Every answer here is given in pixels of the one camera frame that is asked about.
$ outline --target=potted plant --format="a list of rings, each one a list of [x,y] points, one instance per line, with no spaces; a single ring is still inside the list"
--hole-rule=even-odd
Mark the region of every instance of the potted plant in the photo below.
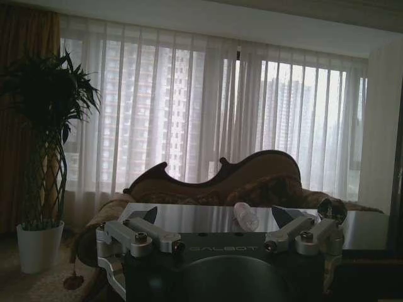
[[[93,108],[99,111],[99,92],[81,65],[73,67],[67,51],[61,57],[25,55],[7,67],[0,83],[8,109],[24,116],[31,131],[17,236],[21,270],[35,273],[57,260],[67,180],[63,144],[71,121],[83,121]]]

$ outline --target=braided plant trunk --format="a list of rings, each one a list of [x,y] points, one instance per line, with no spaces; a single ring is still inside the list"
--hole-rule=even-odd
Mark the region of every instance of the braided plant trunk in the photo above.
[[[25,171],[24,230],[58,227],[63,214],[67,162],[60,131],[34,131]]]

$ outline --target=reflective table surface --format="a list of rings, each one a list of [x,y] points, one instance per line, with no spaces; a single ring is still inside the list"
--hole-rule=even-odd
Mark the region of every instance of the reflective table surface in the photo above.
[[[193,206],[178,204],[129,203],[120,221],[134,211],[148,211],[157,207],[155,225],[176,233],[239,232],[240,228],[230,206]],[[278,230],[271,208],[253,208],[259,218],[256,232]],[[316,215],[316,210],[300,210]],[[387,249],[389,216],[377,212],[349,211],[343,222],[344,250]]]

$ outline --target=carpet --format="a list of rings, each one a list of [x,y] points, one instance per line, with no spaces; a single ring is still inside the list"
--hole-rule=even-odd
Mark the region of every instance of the carpet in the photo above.
[[[48,271],[28,275],[20,270],[16,235],[0,238],[0,301],[2,302],[78,302],[93,268],[76,262],[77,275],[84,277],[84,284],[73,291],[63,287],[63,280],[72,272],[69,263],[72,236],[64,233],[57,264]]]

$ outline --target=plastic bottle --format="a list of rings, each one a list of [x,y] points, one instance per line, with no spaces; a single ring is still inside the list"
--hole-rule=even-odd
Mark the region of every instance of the plastic bottle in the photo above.
[[[259,219],[247,203],[234,205],[234,216],[239,226],[246,232],[254,232],[259,226]]]

